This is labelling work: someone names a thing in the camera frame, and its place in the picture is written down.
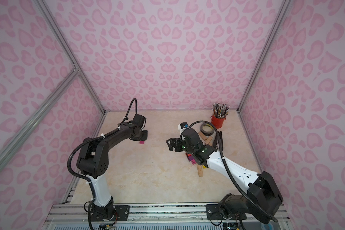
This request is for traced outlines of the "natural wood block upper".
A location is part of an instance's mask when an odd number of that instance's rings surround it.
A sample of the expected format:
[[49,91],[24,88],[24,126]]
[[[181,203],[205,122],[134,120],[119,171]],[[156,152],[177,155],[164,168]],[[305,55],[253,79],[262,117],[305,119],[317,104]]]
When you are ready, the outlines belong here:
[[212,139],[213,139],[213,137],[212,137],[212,136],[209,136],[209,137],[205,140],[205,144],[210,145]]

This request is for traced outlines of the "bundle of coloured pencils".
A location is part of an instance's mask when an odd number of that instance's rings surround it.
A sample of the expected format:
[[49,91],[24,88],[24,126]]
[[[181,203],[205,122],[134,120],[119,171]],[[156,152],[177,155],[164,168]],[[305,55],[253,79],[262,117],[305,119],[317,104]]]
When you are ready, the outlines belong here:
[[230,106],[228,104],[223,103],[215,103],[213,104],[213,116],[218,119],[225,118],[230,110]]

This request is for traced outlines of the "red pencil cup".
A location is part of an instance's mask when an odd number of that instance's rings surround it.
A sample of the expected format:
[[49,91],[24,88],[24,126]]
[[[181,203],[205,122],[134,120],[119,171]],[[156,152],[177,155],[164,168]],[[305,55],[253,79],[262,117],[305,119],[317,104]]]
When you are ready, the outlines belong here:
[[216,129],[220,129],[220,128],[222,128],[222,126],[223,126],[223,123],[224,123],[224,121],[225,121],[225,117],[223,117],[223,118],[217,118],[217,117],[215,117],[214,115],[212,115],[211,117],[211,124],[216,128]]

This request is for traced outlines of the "long natural wood block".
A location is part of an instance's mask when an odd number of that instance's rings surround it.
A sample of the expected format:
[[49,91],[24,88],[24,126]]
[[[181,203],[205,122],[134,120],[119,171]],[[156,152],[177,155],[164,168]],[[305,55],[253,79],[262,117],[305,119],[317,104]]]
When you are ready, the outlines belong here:
[[198,176],[199,177],[203,177],[203,167],[202,167],[202,165],[196,165],[196,167],[197,167],[197,173],[198,173]]

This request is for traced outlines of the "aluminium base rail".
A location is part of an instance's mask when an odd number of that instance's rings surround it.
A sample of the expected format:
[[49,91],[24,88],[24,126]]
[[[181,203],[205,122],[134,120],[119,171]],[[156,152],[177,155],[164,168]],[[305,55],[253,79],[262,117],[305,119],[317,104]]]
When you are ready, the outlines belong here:
[[117,217],[102,221],[86,213],[87,204],[54,205],[45,230],[292,230],[289,215],[281,205],[278,222],[262,224],[252,214],[224,218],[216,203],[117,204]]

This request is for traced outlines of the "black stapler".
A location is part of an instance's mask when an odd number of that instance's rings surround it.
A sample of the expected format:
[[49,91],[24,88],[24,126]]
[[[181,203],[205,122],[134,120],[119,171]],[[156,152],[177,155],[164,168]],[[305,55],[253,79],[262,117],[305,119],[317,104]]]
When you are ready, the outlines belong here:
[[219,131],[218,134],[215,135],[214,141],[212,143],[212,147],[219,149],[220,145],[223,146],[222,131]]

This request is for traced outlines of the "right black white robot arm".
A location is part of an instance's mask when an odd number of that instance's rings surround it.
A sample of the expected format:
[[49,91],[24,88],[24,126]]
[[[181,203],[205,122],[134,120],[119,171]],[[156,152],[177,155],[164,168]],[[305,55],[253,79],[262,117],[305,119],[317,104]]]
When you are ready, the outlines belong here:
[[239,214],[251,214],[263,224],[277,222],[275,214],[283,203],[283,197],[274,178],[267,172],[250,171],[231,161],[223,154],[219,133],[215,147],[203,143],[193,128],[185,128],[179,138],[166,141],[170,151],[190,154],[197,164],[215,170],[231,180],[239,195],[227,194],[218,203],[218,212],[230,219]]

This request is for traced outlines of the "pink magenta block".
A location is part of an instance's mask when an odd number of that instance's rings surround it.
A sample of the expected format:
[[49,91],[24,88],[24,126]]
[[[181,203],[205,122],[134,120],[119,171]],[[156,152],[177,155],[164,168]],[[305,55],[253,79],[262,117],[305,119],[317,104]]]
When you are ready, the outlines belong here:
[[188,160],[189,160],[192,164],[196,164],[196,161],[195,161],[193,155],[188,155]]

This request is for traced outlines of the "grey duct tape roll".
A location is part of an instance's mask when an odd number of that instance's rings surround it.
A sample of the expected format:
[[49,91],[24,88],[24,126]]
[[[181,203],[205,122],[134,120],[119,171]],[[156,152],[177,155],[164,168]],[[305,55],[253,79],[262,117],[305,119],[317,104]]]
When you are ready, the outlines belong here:
[[215,129],[210,124],[203,123],[200,126],[200,132],[205,136],[212,136],[215,133]]

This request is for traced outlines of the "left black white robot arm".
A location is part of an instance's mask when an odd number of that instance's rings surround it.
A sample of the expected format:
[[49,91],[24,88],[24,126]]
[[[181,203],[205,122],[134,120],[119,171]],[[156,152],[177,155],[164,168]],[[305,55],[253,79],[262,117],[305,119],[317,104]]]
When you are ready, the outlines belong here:
[[109,166],[109,151],[125,140],[146,141],[148,131],[144,129],[146,117],[135,114],[128,122],[96,138],[86,138],[69,155],[67,169],[90,186],[92,200],[87,213],[97,220],[110,220],[116,216],[113,197],[104,176]]

